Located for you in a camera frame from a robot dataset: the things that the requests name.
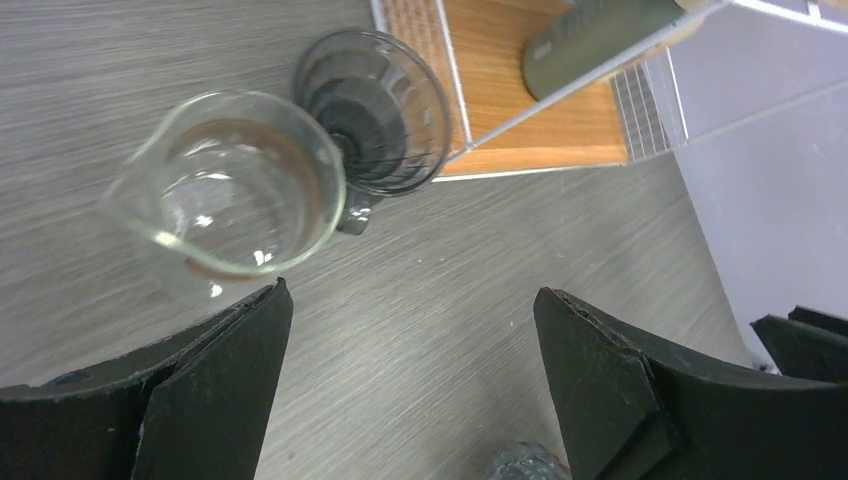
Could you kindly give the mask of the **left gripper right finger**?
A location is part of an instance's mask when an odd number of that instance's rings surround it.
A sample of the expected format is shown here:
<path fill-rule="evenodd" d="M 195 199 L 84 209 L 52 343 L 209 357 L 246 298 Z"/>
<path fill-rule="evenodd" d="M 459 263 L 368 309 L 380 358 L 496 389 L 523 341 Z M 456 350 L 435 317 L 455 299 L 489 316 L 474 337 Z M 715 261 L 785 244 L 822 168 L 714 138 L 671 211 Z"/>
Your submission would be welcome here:
<path fill-rule="evenodd" d="M 541 289 L 534 319 L 576 479 L 843 479 L 847 382 L 742 367 Z"/>

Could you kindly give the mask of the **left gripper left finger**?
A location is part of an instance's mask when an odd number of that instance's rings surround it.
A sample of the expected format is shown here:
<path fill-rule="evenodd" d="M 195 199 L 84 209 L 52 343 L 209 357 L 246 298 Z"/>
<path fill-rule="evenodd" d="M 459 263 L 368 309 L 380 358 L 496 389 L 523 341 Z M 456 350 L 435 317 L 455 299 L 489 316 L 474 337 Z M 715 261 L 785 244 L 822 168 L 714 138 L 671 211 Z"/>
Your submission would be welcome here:
<path fill-rule="evenodd" d="M 1 391 L 5 479 L 251 479 L 293 317 L 286 282 L 125 355 Z"/>

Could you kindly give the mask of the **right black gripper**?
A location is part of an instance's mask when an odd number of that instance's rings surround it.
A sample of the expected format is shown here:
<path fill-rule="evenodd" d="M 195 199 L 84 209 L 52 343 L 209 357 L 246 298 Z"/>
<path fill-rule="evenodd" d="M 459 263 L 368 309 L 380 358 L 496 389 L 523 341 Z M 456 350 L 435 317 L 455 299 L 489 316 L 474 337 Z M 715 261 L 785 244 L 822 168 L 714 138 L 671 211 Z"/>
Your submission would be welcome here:
<path fill-rule="evenodd" d="M 847 382 L 847 320 L 796 306 L 787 318 L 766 315 L 751 323 L 784 376 Z"/>

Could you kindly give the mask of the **smoky grey plastic dripper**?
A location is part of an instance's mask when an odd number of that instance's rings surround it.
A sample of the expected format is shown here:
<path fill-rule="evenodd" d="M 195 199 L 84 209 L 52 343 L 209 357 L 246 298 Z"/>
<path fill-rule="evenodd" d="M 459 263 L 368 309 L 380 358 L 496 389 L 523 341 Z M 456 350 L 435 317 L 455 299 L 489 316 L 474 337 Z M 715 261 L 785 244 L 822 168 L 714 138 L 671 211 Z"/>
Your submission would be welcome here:
<path fill-rule="evenodd" d="M 425 60 L 389 34 L 347 28 L 316 39 L 297 61 L 292 93 L 340 151 L 342 233 L 362 234 L 375 205 L 422 189 L 450 156 L 447 95 Z"/>

